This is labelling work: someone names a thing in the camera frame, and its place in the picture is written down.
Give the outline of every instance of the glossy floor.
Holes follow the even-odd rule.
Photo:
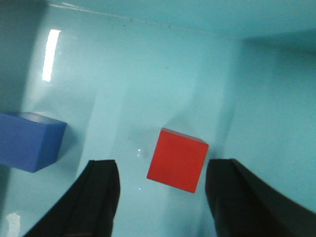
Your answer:
[[[113,237],[216,236],[206,162],[195,194],[146,179],[162,127],[203,139],[207,159],[237,158],[316,211],[314,53],[28,6],[1,8],[0,109],[69,126],[54,165],[35,174],[0,166],[0,236],[22,236],[89,159],[118,163]]]

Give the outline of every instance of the blue rectangular block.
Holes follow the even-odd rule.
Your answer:
[[[55,163],[66,126],[33,113],[0,113],[0,163],[32,173]]]

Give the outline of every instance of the blue block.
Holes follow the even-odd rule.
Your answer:
[[[32,173],[55,163],[66,126],[33,113],[0,113],[0,163]]]

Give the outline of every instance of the red block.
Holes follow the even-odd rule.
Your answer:
[[[204,141],[163,128],[147,178],[195,193],[207,150]]]

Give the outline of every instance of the red cube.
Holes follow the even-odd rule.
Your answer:
[[[208,146],[198,138],[163,128],[147,178],[195,193]]]

